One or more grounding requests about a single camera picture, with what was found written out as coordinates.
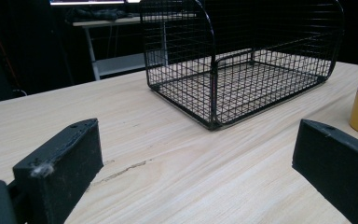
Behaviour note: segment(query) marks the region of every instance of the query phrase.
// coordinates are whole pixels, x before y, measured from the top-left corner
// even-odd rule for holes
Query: metal basket frame
[[[143,0],[148,86],[208,129],[324,83],[343,36],[337,0]]]

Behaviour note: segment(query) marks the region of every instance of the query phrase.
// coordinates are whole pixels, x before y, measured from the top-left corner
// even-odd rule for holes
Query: wood grain
[[[66,223],[349,223],[291,167],[298,124],[358,138],[358,65],[321,87],[210,132],[162,100],[145,72],[0,102],[0,179],[67,125],[97,118],[104,168]]]

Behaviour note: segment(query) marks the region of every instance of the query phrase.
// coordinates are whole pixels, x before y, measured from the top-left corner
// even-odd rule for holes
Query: wooden table
[[[210,132],[146,86],[145,72],[0,102],[0,179],[55,133],[98,118],[104,168],[66,223],[349,223],[292,168],[298,124],[358,138],[358,65],[321,87]]]

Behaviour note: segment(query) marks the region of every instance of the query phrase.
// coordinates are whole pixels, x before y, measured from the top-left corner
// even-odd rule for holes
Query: dark background
[[[340,0],[345,13],[345,35],[338,55],[358,64],[358,0]],[[51,7],[48,0],[0,0],[0,101],[52,91],[94,80],[84,31],[65,22],[69,7]],[[137,12],[137,6],[124,8]],[[112,32],[117,48],[106,49]],[[98,28],[96,57],[142,52],[140,25]]]

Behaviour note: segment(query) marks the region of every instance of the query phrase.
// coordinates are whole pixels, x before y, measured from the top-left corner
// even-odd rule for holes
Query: black wire basket
[[[143,0],[148,86],[208,129],[324,83],[343,36],[337,0]]]

